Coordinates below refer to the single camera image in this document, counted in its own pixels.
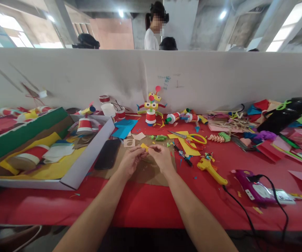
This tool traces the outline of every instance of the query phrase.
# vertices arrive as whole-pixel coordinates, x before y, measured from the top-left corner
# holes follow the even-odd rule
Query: white shirt
[[[159,50],[158,40],[150,28],[145,33],[144,48],[145,50]]]

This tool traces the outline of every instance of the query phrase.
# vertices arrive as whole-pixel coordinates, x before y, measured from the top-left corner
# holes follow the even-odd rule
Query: pen
[[[185,157],[185,155],[182,152],[182,150],[180,150],[174,143],[173,143],[173,146],[179,152],[179,155],[182,156],[185,159],[185,161],[188,163],[188,165],[189,166],[193,166],[192,162],[187,157]]]

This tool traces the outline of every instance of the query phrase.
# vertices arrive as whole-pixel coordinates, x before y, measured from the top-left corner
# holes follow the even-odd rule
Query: paper craft robot
[[[146,114],[145,122],[148,124],[148,126],[153,126],[156,122],[156,115],[161,116],[163,118],[163,114],[158,111],[158,107],[165,108],[166,105],[158,104],[157,102],[160,102],[161,97],[158,96],[158,92],[161,90],[160,86],[156,86],[156,93],[149,93],[149,102],[145,102],[144,104],[138,106],[138,114]]]

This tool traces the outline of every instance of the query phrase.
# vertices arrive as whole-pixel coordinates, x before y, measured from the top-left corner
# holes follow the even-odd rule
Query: smartphone
[[[119,139],[107,140],[99,153],[94,165],[95,170],[111,169],[114,166],[121,141]]]

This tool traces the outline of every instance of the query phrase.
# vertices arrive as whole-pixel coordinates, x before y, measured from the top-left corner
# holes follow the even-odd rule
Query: white partition board
[[[134,111],[160,85],[161,112],[186,107],[204,113],[234,109],[241,103],[302,96],[302,54],[216,51],[143,51],[0,48],[0,107],[35,107],[23,82],[45,88],[48,106],[85,108],[108,94]]]

